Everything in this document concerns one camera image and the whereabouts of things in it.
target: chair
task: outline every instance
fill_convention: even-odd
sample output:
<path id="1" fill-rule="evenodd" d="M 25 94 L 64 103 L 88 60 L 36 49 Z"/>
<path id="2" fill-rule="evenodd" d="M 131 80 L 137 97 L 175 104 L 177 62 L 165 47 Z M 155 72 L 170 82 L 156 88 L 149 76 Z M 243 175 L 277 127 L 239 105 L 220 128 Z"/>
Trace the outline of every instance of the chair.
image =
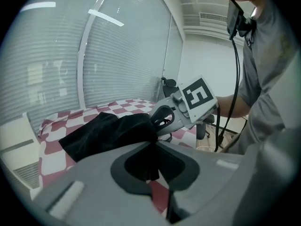
<path id="1" fill-rule="evenodd" d="M 161 78 L 163 80 L 163 93 L 165 97 L 170 97 L 172 93 L 175 93 L 179 90 L 179 87 L 176 87 L 175 80 L 167 80 L 165 77 Z M 197 140 L 202 140 L 205 138 L 206 133 L 208 134 L 207 138 L 210 138 L 210 133 L 206 130 L 206 124 L 214 123 L 214 116 L 209 115 L 204 119 L 200 124 L 197 124 Z"/>
<path id="2" fill-rule="evenodd" d="M 39 187 L 40 143 L 27 113 L 0 126 L 0 158 L 10 183 L 26 195 Z"/>

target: floor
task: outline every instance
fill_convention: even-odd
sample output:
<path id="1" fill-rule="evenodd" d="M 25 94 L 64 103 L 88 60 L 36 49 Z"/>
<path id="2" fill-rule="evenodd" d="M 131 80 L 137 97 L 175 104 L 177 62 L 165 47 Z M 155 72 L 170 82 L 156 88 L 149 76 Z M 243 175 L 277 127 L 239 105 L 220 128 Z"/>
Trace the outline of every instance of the floor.
<path id="1" fill-rule="evenodd" d="M 210 133 L 210 138 L 207 138 L 208 134 L 203 140 L 197 140 L 197 150 L 202 150 L 206 152 L 214 152 L 215 150 L 215 127 L 206 125 L 206 130 Z M 222 141 L 222 146 L 225 147 L 232 139 L 234 134 L 225 131 L 224 140 Z"/>

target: person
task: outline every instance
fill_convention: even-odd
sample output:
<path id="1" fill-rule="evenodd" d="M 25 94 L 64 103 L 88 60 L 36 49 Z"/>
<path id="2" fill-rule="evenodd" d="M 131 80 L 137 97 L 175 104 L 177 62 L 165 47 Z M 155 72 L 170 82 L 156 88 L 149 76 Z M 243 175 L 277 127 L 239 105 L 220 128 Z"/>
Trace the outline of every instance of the person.
<path id="1" fill-rule="evenodd" d="M 272 0 L 236 1 L 250 1 L 256 7 L 256 29 L 251 32 L 251 47 L 244 44 L 243 79 L 232 114 L 232 118 L 248 115 L 248 122 L 228 149 L 228 153 L 244 154 L 249 145 L 285 127 L 269 91 L 289 65 L 298 41 Z M 217 99 L 221 116 L 228 117 L 233 95 Z"/>

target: black cloth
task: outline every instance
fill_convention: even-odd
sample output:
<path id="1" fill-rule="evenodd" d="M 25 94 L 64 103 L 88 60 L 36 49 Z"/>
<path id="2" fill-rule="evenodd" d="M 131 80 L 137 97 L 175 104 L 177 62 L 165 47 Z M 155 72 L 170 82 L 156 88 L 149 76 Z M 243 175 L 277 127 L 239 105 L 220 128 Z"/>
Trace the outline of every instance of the black cloth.
<path id="1" fill-rule="evenodd" d="M 145 113 L 118 117 L 100 113 L 93 120 L 59 140 L 75 161 L 143 141 L 155 142 L 158 136 L 150 116 Z"/>

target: white wall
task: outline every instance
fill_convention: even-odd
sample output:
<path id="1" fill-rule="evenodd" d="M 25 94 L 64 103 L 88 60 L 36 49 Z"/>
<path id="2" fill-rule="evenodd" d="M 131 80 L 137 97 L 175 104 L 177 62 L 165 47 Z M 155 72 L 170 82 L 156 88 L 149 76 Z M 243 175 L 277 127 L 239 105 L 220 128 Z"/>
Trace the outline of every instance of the white wall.
<path id="1" fill-rule="evenodd" d="M 184 18 L 183 18 L 183 11 L 181 6 L 181 0 L 163 0 L 170 10 L 170 13 L 174 17 L 174 21 L 178 26 L 180 31 L 181 37 L 185 40 L 184 34 Z"/>
<path id="2" fill-rule="evenodd" d="M 241 66 L 241 80 L 242 46 L 237 45 L 237 49 Z M 183 46 L 178 84 L 198 75 L 204 76 L 216 96 L 232 95 L 236 79 L 236 64 L 232 43 L 214 37 L 187 34 Z M 221 117 L 221 127 L 224 127 L 226 120 L 227 118 Z M 238 133 L 244 124 L 245 120 L 243 118 L 230 119 L 227 129 Z"/>

